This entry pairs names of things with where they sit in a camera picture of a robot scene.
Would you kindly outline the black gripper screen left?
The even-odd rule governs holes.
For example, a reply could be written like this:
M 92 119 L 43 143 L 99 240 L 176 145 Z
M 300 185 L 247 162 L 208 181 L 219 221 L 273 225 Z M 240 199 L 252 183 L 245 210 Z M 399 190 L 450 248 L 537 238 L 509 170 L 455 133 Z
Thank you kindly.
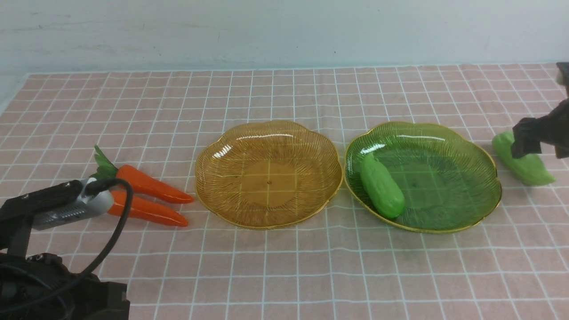
M 34 192 L 8 199 L 1 206 L 0 244 L 8 255 L 26 256 L 36 211 L 31 204 L 34 197 L 30 196 Z

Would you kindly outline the black gripper screen right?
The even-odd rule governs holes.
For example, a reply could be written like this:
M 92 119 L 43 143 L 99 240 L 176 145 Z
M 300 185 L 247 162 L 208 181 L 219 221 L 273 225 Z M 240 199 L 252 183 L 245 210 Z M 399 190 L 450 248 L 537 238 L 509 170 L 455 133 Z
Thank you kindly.
M 541 154 L 541 144 L 554 147 L 558 159 L 569 156 L 569 99 L 562 100 L 549 114 L 522 118 L 513 127 L 512 158 Z

